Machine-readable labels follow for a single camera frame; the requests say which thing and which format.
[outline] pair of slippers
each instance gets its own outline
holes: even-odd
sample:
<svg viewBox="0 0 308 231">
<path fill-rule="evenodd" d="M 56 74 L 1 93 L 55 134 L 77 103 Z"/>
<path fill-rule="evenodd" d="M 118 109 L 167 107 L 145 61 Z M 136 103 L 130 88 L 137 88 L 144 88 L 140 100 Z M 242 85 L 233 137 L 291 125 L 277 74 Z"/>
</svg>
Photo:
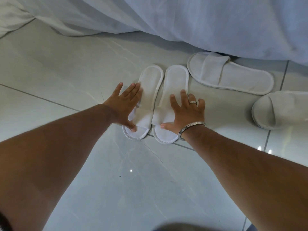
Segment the pair of slippers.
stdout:
<svg viewBox="0 0 308 231">
<path fill-rule="evenodd" d="M 266 71 L 240 66 L 214 52 L 193 54 L 187 68 L 203 85 L 264 95 L 252 107 L 252 118 L 261 128 L 281 129 L 308 121 L 308 92 L 270 93 L 274 77 Z"/>
<path fill-rule="evenodd" d="M 141 100 L 128 119 L 136 127 L 136 132 L 132 132 L 122 126 L 126 137 L 131 140 L 143 139 L 153 125 L 153 135 L 159 143 L 173 143 L 178 138 L 171 131 L 161 129 L 160 125 L 166 122 L 173 122 L 175 115 L 170 104 L 170 95 L 174 94 L 176 101 L 181 105 L 180 91 L 188 91 L 189 72 L 186 67 L 181 65 L 170 66 L 166 70 L 165 83 L 162 98 L 158 107 L 154 109 L 158 89 L 164 79 L 163 70 L 157 65 L 150 65 L 141 73 L 138 83 L 143 88 Z"/>
</svg>

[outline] glossy floor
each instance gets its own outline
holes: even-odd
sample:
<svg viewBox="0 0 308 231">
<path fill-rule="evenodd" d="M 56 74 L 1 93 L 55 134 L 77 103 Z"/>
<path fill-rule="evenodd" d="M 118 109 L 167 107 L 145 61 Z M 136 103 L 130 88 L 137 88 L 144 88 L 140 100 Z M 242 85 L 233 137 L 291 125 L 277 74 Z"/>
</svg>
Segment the glossy floor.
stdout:
<svg viewBox="0 0 308 231">
<path fill-rule="evenodd" d="M 165 71 L 171 65 L 186 65 L 198 51 L 202 50 L 143 32 L 65 37 L 35 20 L 0 39 L 0 128 L 7 130 L 0 138 L 102 103 L 120 81 L 136 82 L 146 66 L 155 63 Z M 274 90 L 308 90 L 307 67 L 287 61 L 233 60 L 272 73 Z M 306 128 L 258 128 L 250 114 L 258 96 L 205 87 L 192 78 L 189 92 L 206 100 L 206 122 L 213 130 L 308 165 Z M 186 142 L 161 145 L 151 133 L 134 142 L 113 125 L 95 145 L 45 230 L 144 231 L 166 222 L 226 231 L 250 225 Z"/>
</svg>

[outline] person's left hand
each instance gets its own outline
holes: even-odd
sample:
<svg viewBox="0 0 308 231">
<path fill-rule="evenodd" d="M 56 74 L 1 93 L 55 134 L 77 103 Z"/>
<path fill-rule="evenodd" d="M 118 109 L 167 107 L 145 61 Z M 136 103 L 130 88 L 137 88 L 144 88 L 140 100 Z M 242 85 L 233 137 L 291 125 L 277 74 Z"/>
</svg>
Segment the person's left hand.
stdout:
<svg viewBox="0 0 308 231">
<path fill-rule="evenodd" d="M 132 83 L 121 95 L 120 91 L 123 83 L 119 83 L 113 94 L 103 103 L 111 111 L 112 122 L 136 131 L 136 126 L 128 120 L 128 115 L 141 99 L 142 88 L 140 83 Z"/>
</svg>

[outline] bracelet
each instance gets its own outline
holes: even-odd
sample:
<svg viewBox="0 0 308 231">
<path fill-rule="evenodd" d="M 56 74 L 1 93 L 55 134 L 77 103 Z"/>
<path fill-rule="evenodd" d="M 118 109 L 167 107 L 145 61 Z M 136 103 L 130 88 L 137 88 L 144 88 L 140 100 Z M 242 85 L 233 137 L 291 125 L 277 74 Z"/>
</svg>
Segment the bracelet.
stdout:
<svg viewBox="0 0 308 231">
<path fill-rule="evenodd" d="M 181 129 L 181 130 L 179 131 L 179 133 L 178 133 L 178 135 L 177 135 L 177 137 L 179 138 L 179 140 L 185 141 L 185 139 L 183 139 L 183 138 L 181 137 L 182 133 L 183 133 L 184 131 L 186 131 L 188 128 L 190 128 L 190 127 L 192 127 L 192 126 L 195 126 L 195 125 L 204 125 L 204 126 L 206 126 L 206 125 L 205 125 L 205 122 L 193 122 L 193 123 L 191 123 L 191 124 L 188 124 L 187 126 L 185 126 L 183 129 Z"/>
</svg>

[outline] wrist with bracelet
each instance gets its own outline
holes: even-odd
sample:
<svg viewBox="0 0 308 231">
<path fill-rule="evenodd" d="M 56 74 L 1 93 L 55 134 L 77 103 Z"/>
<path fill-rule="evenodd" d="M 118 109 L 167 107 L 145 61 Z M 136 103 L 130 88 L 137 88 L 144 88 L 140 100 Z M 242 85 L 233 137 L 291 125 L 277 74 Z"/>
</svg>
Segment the wrist with bracelet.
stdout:
<svg viewBox="0 0 308 231">
<path fill-rule="evenodd" d="M 192 122 L 192 123 L 186 125 L 185 127 L 183 127 L 183 129 L 181 129 L 181 130 L 179 131 L 179 133 L 178 133 L 178 135 L 177 135 L 177 137 L 179 138 L 179 140 L 185 141 L 185 139 L 183 139 L 183 138 L 181 137 L 182 133 L 183 133 L 184 131 L 186 131 L 188 128 L 190 128 L 190 127 L 192 127 L 192 126 L 195 126 L 195 125 L 203 125 L 203 126 L 206 126 L 206 125 L 205 125 L 205 122 Z"/>
</svg>

